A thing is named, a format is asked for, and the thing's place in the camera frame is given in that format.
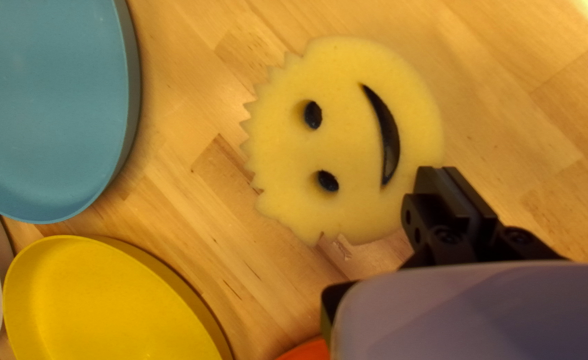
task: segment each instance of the wood grain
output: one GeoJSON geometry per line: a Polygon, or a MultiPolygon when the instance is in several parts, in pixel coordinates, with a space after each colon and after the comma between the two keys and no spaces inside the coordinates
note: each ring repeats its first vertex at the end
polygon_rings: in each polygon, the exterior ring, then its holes
{"type": "MultiPolygon", "coordinates": [[[[588,261],[588,0],[129,0],[142,65],[138,136],[95,204],[50,225],[4,219],[16,250],[100,234],[176,270],[220,320],[239,360],[270,360],[319,332],[331,283],[393,270],[398,232],[309,248],[260,216],[238,122],[286,51],[344,34],[390,46],[442,111],[447,164],[507,224],[588,261]]],[[[5,335],[0,360],[10,360],[5,335]]]]}

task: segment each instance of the sponge eye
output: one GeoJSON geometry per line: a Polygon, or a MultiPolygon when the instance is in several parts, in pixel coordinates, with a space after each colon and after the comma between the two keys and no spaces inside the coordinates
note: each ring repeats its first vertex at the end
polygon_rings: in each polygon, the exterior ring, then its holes
{"type": "Polygon", "coordinates": [[[338,191],[338,181],[330,172],[321,170],[316,173],[316,178],[318,179],[318,184],[321,185],[323,189],[329,192],[338,191]]]}
{"type": "Polygon", "coordinates": [[[314,130],[318,129],[321,126],[321,121],[323,121],[321,107],[315,101],[308,102],[303,111],[303,118],[307,126],[314,130]]]}

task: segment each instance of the sponge mouth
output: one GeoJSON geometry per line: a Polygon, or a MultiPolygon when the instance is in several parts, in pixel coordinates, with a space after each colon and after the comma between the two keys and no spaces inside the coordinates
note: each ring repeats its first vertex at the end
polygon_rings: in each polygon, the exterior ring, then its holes
{"type": "Polygon", "coordinates": [[[398,137],[398,128],[394,116],[385,102],[367,85],[361,84],[365,95],[368,97],[378,119],[380,137],[383,141],[383,169],[380,184],[389,183],[398,167],[398,159],[401,157],[401,141],[398,137]]]}

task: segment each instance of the wooden table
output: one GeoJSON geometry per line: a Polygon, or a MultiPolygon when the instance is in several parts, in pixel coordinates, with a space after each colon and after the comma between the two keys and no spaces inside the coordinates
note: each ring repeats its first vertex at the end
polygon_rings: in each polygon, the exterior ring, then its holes
{"type": "MultiPolygon", "coordinates": [[[[313,248],[260,216],[238,145],[252,84],[286,51],[331,34],[398,51],[441,108],[447,165],[506,224],[588,261],[588,0],[129,0],[143,105],[131,157],[82,214],[5,219],[16,250],[101,234],[161,258],[211,306],[239,360],[271,360],[319,333],[333,282],[393,270],[397,233],[313,248]]],[[[0,360],[13,358],[0,338],[0,360]]]]}

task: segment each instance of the screw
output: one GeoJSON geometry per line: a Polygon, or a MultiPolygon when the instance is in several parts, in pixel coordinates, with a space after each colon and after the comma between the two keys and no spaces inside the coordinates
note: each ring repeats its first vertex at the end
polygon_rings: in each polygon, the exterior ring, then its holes
{"type": "Polygon", "coordinates": [[[453,231],[449,229],[439,229],[434,233],[434,236],[446,244],[456,245],[463,241],[463,239],[453,231]]]}
{"type": "Polygon", "coordinates": [[[512,241],[513,243],[517,243],[519,245],[526,245],[534,241],[532,239],[532,235],[523,229],[519,229],[517,227],[506,227],[503,230],[503,236],[506,240],[512,241]]]}

